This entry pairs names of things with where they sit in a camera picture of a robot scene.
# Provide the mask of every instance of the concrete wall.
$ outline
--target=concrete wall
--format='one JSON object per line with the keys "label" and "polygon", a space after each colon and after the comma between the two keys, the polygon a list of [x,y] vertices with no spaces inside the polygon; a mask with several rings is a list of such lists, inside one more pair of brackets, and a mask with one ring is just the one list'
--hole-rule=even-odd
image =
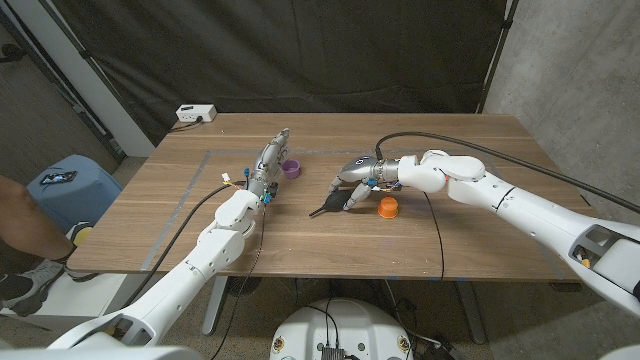
{"label": "concrete wall", "polygon": [[640,2],[521,1],[485,111],[516,116],[566,175],[640,203]]}

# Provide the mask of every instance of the black backdrop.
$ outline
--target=black backdrop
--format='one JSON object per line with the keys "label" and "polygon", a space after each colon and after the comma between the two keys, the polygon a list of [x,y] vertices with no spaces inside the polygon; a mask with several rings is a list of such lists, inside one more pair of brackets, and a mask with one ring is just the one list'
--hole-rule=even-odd
{"label": "black backdrop", "polygon": [[219,112],[474,112],[506,0],[54,0],[158,144]]}

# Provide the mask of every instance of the orange cup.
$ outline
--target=orange cup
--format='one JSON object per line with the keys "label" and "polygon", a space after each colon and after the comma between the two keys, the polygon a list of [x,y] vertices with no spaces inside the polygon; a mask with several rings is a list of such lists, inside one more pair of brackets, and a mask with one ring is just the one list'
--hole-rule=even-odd
{"label": "orange cup", "polygon": [[398,215],[398,202],[392,197],[386,197],[380,201],[378,214],[385,219],[393,219]]}

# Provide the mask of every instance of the table leg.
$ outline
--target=table leg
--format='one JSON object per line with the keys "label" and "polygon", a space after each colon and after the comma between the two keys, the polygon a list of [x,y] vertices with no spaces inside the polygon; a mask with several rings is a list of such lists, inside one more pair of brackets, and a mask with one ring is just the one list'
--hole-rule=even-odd
{"label": "table leg", "polygon": [[213,283],[213,290],[209,297],[209,305],[207,306],[207,313],[204,315],[204,321],[202,322],[202,333],[209,336],[213,334],[216,329],[216,322],[220,315],[220,309],[222,308],[222,297],[224,295],[224,288],[227,286],[228,276],[216,276]]}
{"label": "table leg", "polygon": [[478,309],[478,301],[476,300],[476,294],[473,291],[471,282],[456,281],[456,289],[458,290],[458,297],[462,302],[464,312],[467,315],[467,323],[471,330],[473,342],[476,344],[486,343],[487,336],[484,333],[482,318],[480,317],[480,310]]}

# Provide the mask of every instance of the metal pole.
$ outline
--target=metal pole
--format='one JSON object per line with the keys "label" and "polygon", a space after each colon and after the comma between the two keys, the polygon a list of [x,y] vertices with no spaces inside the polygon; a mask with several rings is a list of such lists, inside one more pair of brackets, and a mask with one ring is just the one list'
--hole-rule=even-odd
{"label": "metal pole", "polygon": [[496,51],[493,54],[493,59],[491,61],[491,68],[489,69],[489,74],[487,75],[487,79],[484,83],[484,87],[482,88],[482,96],[480,97],[480,102],[478,103],[476,114],[480,114],[482,113],[482,110],[484,110],[484,104],[487,101],[489,88],[491,88],[491,82],[493,81],[493,77],[496,74],[496,69],[498,68],[498,61],[500,60],[500,55],[502,55],[502,49],[504,48],[504,43],[507,41],[507,35],[509,34],[509,29],[511,29],[511,24],[513,24],[513,16],[516,13],[516,7],[518,6],[518,1],[519,0],[513,0],[513,2],[511,3],[511,7],[509,8],[509,14],[507,15],[507,18],[502,22],[502,31],[500,32],[498,46],[496,47]]}
{"label": "metal pole", "polygon": [[27,52],[31,60],[42,71],[47,79],[54,84],[55,89],[65,98],[65,100],[73,107],[78,117],[85,123],[87,128],[96,136],[104,148],[113,156],[113,158],[121,163],[124,159],[124,153],[120,150],[119,146],[114,146],[112,141],[113,135],[100,121],[100,118],[91,110],[86,101],[77,92],[75,87],[71,84],[69,79],[64,75],[62,70],[51,59],[44,47],[31,33],[26,24],[13,10],[11,4],[7,0],[4,0],[4,4],[9,12],[15,17],[25,36],[19,31],[19,29],[12,23],[11,19],[3,9],[0,9],[0,25],[4,26],[9,33],[22,45],[22,48]]}

